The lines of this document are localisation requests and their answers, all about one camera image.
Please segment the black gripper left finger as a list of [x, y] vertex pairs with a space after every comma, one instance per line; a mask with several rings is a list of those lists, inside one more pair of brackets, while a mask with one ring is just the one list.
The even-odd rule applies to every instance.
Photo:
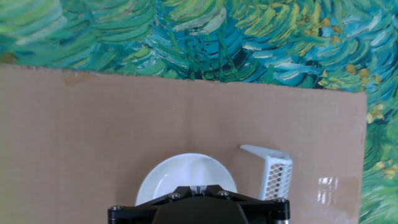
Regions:
[[177, 187], [171, 193], [134, 207], [121, 204], [112, 205], [108, 208], [108, 224], [130, 224], [137, 220], [153, 219], [161, 206], [193, 197], [197, 194], [198, 189], [199, 186]]

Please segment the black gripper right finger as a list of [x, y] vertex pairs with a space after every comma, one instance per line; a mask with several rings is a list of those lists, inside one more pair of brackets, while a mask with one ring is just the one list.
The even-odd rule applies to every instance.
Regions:
[[249, 223], [290, 224], [290, 201], [283, 197], [259, 200], [225, 190], [219, 185], [200, 185], [198, 195], [237, 203]]

